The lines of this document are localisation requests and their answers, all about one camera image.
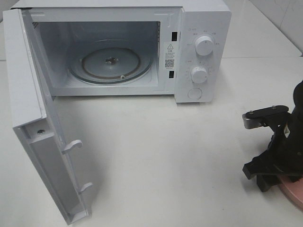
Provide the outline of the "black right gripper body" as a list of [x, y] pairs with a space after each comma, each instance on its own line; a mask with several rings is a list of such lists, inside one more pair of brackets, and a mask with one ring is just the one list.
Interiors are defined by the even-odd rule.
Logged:
[[[274, 132], [268, 148], [269, 153], [280, 164], [303, 170], [303, 84], [299, 83], [293, 93], [295, 108], [284, 125]], [[292, 182], [302, 177], [288, 176]]]

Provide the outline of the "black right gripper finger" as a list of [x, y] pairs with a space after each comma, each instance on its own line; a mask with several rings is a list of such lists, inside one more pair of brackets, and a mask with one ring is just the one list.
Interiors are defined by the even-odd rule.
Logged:
[[280, 184], [276, 175], [257, 175], [257, 186], [262, 192], [267, 192], [272, 186]]
[[254, 157], [250, 162], [244, 164], [242, 170], [248, 179], [252, 179], [257, 175], [285, 175], [293, 177], [302, 177], [303, 175], [302, 170], [294, 170], [280, 164], [269, 153], [262, 153]]

